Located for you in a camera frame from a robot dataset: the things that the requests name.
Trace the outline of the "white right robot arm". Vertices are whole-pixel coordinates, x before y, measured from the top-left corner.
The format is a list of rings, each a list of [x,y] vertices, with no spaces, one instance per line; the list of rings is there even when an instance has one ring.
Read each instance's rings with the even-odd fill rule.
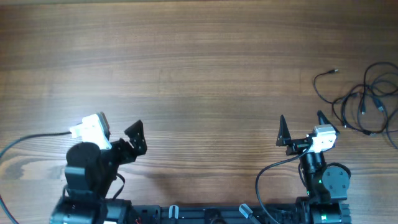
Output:
[[[343,164],[327,163],[324,153],[335,147],[340,132],[322,111],[319,125],[305,138],[292,139],[284,116],[280,117],[276,145],[285,146],[287,156],[299,160],[299,175],[307,190],[306,197],[295,202],[298,223],[350,223],[348,198],[351,171]]]

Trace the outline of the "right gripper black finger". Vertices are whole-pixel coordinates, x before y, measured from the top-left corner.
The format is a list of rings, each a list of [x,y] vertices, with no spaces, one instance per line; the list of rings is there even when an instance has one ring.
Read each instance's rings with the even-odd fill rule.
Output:
[[[330,125],[335,130],[336,134],[340,133],[339,130],[327,119],[327,117],[321,110],[317,111],[317,116],[319,125]]]
[[[276,146],[288,146],[292,142],[291,135],[284,118],[284,115],[280,116],[279,132],[277,135]]]

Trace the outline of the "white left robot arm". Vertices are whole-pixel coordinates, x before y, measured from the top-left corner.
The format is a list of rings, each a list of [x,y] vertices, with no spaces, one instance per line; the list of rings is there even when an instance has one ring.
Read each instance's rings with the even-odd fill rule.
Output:
[[[55,206],[50,223],[141,223],[141,216],[130,200],[118,199],[122,189],[112,198],[106,195],[114,180],[124,177],[119,166],[132,163],[147,151],[142,121],[136,121],[124,131],[128,141],[119,139],[111,149],[100,149],[92,142],[71,147],[66,155],[67,184]]]

